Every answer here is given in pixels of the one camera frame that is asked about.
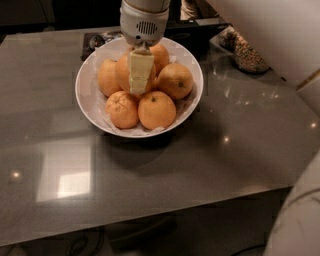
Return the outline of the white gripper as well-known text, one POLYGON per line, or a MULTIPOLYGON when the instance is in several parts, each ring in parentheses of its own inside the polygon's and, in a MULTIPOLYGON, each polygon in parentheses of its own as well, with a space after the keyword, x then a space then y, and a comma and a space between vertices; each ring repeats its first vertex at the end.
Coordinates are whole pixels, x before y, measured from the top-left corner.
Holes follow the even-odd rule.
MULTIPOLYGON (((134 49, 148 49, 164 36, 170 0, 122 0, 120 26, 126 42, 134 49)), ((149 90, 154 56, 149 50, 133 50, 128 56, 129 90, 143 94, 149 90)))

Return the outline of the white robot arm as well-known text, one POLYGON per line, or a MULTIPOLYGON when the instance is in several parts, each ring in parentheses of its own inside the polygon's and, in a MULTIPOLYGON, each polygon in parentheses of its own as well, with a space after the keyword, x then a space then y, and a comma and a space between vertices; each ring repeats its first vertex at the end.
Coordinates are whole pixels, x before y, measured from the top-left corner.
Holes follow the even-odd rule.
MULTIPOLYGON (((206 0, 320 114, 320 0, 206 0)), ((287 197, 263 256, 320 256, 320 152, 287 197)))

